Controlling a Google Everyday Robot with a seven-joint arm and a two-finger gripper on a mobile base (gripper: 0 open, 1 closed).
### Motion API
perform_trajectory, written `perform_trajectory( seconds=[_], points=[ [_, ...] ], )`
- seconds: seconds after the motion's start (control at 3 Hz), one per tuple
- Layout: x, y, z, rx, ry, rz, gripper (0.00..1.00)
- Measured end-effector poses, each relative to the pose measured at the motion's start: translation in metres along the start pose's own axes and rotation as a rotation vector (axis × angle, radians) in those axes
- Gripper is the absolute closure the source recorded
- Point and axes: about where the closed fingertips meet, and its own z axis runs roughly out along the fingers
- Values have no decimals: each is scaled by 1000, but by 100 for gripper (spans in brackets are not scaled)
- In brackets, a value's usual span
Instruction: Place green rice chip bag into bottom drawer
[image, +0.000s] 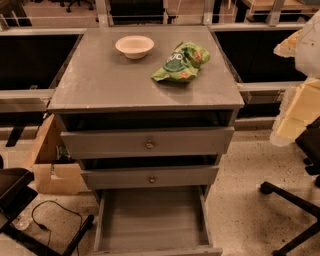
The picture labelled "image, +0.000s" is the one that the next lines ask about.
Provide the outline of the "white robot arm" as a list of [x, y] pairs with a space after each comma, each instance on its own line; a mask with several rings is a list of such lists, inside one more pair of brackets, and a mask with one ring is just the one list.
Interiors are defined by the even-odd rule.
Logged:
[[320, 11], [279, 43], [274, 53], [293, 57], [296, 70], [307, 76], [302, 84], [285, 91], [273, 124], [269, 140], [283, 147], [293, 143], [320, 116]]

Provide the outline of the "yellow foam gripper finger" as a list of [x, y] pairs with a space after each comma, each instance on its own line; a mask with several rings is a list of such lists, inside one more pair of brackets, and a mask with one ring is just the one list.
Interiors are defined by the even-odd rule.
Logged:
[[308, 78], [286, 90], [276, 117], [270, 142], [283, 147], [293, 143], [320, 116], [320, 80]]
[[277, 56], [289, 58], [295, 56], [295, 50], [297, 46], [297, 41], [301, 34], [302, 30], [298, 30], [291, 34], [289, 37], [284, 39], [279, 43], [273, 50], [273, 53]]

